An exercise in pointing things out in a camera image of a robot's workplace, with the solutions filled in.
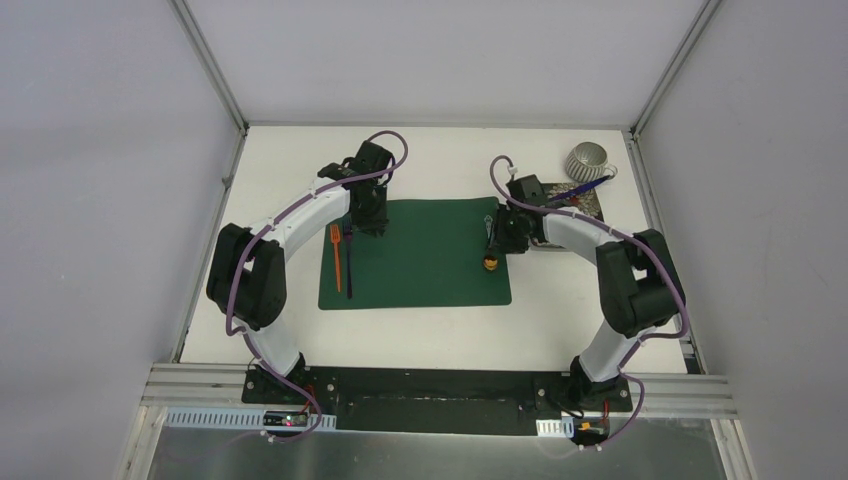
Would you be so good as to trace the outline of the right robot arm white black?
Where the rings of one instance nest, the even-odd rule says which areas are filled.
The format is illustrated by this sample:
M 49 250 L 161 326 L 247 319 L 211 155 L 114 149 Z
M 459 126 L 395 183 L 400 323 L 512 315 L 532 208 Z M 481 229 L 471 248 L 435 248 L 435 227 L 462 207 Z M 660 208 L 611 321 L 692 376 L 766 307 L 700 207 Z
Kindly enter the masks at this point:
M 603 322 L 570 366 L 569 400 L 583 410 L 607 397 L 643 341 L 658 337 L 686 300 L 664 236 L 653 229 L 625 233 L 574 208 L 548 206 L 534 175 L 512 178 L 496 222 L 496 245 L 519 253 L 531 239 L 576 253 L 595 266 Z

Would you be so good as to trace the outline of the green placemat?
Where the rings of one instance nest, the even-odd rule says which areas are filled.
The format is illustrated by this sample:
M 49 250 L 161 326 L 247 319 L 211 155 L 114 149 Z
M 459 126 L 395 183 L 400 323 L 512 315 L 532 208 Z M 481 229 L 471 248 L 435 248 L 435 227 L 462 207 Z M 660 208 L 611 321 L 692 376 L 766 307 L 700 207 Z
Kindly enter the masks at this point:
M 336 289 L 333 246 L 323 241 L 318 306 L 325 311 L 387 308 L 505 306 L 512 301 L 509 269 L 483 266 L 484 217 L 494 197 L 391 200 L 381 237 L 354 232 L 353 298 L 346 297 L 345 245 L 340 245 L 342 291 Z

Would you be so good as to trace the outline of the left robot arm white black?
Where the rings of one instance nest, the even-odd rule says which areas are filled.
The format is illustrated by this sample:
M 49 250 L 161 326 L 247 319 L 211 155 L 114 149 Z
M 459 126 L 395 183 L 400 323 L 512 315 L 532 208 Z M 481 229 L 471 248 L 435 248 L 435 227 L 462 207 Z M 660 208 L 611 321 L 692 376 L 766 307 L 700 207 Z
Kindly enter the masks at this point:
M 206 295 L 225 316 L 228 335 L 244 337 L 267 371 L 266 389 L 281 404 L 297 402 L 305 378 L 293 370 L 302 353 L 280 316 L 287 301 L 287 264 L 332 222 L 348 218 L 357 233 L 382 236 L 388 225 L 387 187 L 402 159 L 362 142 L 355 155 L 318 171 L 282 210 L 251 226 L 230 223 L 218 233 Z

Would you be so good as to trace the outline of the purple metallic fork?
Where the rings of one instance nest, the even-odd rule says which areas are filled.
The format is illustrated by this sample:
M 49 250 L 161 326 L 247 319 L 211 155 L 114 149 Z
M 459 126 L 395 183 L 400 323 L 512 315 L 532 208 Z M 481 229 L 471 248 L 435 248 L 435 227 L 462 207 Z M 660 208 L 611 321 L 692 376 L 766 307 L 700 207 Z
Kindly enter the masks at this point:
M 353 225 L 349 217 L 342 220 L 342 237 L 345 245 L 346 256 L 346 297 L 348 300 L 353 298 L 353 275 L 352 275 L 352 243 L 353 243 Z

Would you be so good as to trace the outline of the black floral square plate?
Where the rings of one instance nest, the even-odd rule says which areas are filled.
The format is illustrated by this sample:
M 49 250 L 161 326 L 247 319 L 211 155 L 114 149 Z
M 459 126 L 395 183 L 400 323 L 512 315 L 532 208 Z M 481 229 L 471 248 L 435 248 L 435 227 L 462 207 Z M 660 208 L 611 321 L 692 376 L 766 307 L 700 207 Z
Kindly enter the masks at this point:
M 603 221 L 603 210 L 600 204 L 597 191 L 595 189 L 590 189 L 583 193 L 578 193 L 563 199 L 558 199 L 558 196 L 566 194 L 567 192 L 576 189 L 578 186 L 579 183 L 575 182 L 542 182 L 541 189 L 543 194 L 547 198 L 544 207 L 551 209 L 575 208 L 584 215 L 590 216 L 599 221 Z M 536 222 L 534 231 L 529 238 L 530 247 L 536 250 L 566 251 L 565 247 L 550 243 L 543 235 L 542 219 L 544 218 L 544 216 L 536 212 L 531 212 L 530 215 Z

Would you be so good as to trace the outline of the orange plastic fork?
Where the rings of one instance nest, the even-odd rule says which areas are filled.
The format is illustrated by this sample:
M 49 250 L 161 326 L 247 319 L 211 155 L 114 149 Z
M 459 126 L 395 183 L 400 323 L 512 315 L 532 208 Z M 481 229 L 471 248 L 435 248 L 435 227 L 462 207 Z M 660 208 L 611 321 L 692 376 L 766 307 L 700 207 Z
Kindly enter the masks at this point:
M 340 228 L 337 224 L 331 224 L 330 225 L 330 241 L 331 241 L 331 244 L 333 246 L 336 289 L 337 289 L 338 292 L 341 292 L 342 291 L 341 259 L 340 259 L 341 230 L 340 230 Z

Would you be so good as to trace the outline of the grey ribbed mug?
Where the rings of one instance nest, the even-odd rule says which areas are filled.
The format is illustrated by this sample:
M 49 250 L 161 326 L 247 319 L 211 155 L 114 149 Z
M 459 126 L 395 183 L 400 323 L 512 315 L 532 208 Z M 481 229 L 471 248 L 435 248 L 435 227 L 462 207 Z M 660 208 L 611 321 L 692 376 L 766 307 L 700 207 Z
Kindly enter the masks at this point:
M 618 168 L 609 162 L 608 153 L 601 145 L 582 142 L 567 154 L 565 172 L 572 180 L 587 183 L 604 176 L 615 178 Z

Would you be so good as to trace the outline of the blue plastic knife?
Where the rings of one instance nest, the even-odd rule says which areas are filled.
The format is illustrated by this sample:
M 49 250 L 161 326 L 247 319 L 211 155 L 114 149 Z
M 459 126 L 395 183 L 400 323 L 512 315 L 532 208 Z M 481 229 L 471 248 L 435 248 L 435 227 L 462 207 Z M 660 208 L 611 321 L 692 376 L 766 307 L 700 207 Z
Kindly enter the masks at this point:
M 575 187 L 571 190 L 567 190 L 563 193 L 559 193 L 559 194 L 556 194 L 556 195 L 550 197 L 548 202 L 552 203 L 552 202 L 558 202 L 558 201 L 565 201 L 566 199 L 570 199 L 572 197 L 585 194 L 585 193 L 589 192 L 590 190 L 595 189 L 597 186 L 599 186 L 599 185 L 603 184 L 604 182 L 611 180 L 611 179 L 612 179 L 611 175 L 605 175 L 605 176 L 602 176 L 598 179 L 592 180 L 590 182 L 580 184 L 580 185 L 578 185 L 577 187 Z

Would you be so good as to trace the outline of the gold copper spoon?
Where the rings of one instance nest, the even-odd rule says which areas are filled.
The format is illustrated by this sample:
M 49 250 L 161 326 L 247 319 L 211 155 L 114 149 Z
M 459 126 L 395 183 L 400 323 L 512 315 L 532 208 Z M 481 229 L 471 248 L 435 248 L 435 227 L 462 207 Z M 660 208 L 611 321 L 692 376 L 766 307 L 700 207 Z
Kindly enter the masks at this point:
M 495 255 L 495 220 L 491 215 L 484 217 L 486 227 L 486 247 L 483 256 L 483 266 L 487 271 L 494 271 L 498 267 L 498 258 Z

